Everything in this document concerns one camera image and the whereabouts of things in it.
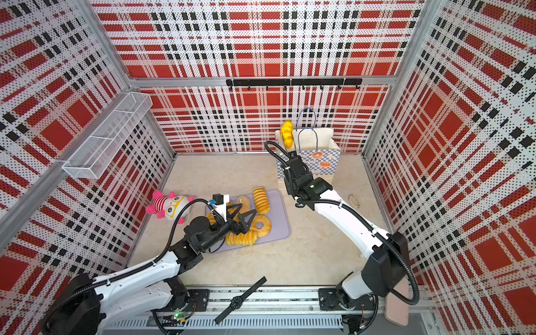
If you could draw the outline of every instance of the beige floor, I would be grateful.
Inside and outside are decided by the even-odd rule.
[[[164,194],[192,195],[210,199],[214,193],[240,195],[256,186],[277,189],[276,162],[270,155],[180,155],[163,189]],[[358,195],[360,213],[385,227],[367,178],[361,156],[343,155],[333,187],[344,200]],[[204,254],[192,270],[181,275],[186,285],[251,285],[266,276],[269,285],[334,285],[351,271],[362,269],[358,248],[334,224],[308,207],[297,209],[284,194],[289,238],[217,254]],[[194,204],[187,218],[204,214]],[[171,222],[153,215],[134,250],[130,265],[150,259],[162,251]],[[178,226],[174,242],[184,236]]]

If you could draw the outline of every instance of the blue rope handle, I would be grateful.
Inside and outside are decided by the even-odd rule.
[[[312,109],[312,108],[310,108],[310,107],[305,107],[301,112],[298,113],[298,120],[297,120],[297,122],[296,122],[296,128],[298,128],[298,127],[300,126],[300,117],[302,116],[302,113],[303,113],[304,111],[308,110],[308,109],[312,112],[313,116],[315,117],[315,118],[314,118],[315,121],[314,121],[314,123],[312,124],[312,127],[311,127],[311,128],[316,128],[316,114],[317,114],[317,113],[315,113],[315,110]]]
[[[298,150],[301,152],[301,146],[300,146],[300,134],[302,131],[304,131],[305,129],[310,129],[312,130],[314,133],[315,133],[315,136],[316,136],[316,151],[318,151],[318,134],[316,133],[316,130],[314,130],[313,128],[303,128],[302,130],[300,130],[300,132],[298,133]]]

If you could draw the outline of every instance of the white wire basket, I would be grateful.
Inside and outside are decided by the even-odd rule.
[[[149,94],[128,93],[63,164],[63,169],[73,178],[99,179],[152,105]]]

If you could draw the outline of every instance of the red plaid pattern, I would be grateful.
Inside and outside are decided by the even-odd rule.
[[[0,39],[1,218],[123,84],[69,4],[4,4]]]
[[[92,0],[134,78],[393,75],[424,1]]]
[[[151,111],[177,152],[264,150],[285,120],[297,123],[305,107],[318,112],[317,127],[334,128],[344,152],[360,152],[387,86],[355,87],[188,87],[152,88]],[[312,126],[305,112],[298,127]]]
[[[98,180],[67,177],[0,254],[0,330],[39,334],[69,280],[121,270],[169,165],[142,120]]]
[[[367,157],[453,334],[536,331],[535,10],[441,7]]]

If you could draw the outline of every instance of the pink plush toy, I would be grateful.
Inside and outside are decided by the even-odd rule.
[[[175,192],[171,192],[166,197],[162,192],[153,192],[153,204],[145,207],[145,211],[149,214],[156,214],[157,218],[161,219],[166,217],[168,220],[175,220],[175,216],[186,206],[187,203],[193,200],[193,197],[175,196]],[[190,209],[186,209],[182,213],[182,217],[178,220],[178,224],[184,223],[184,217],[188,214]]]

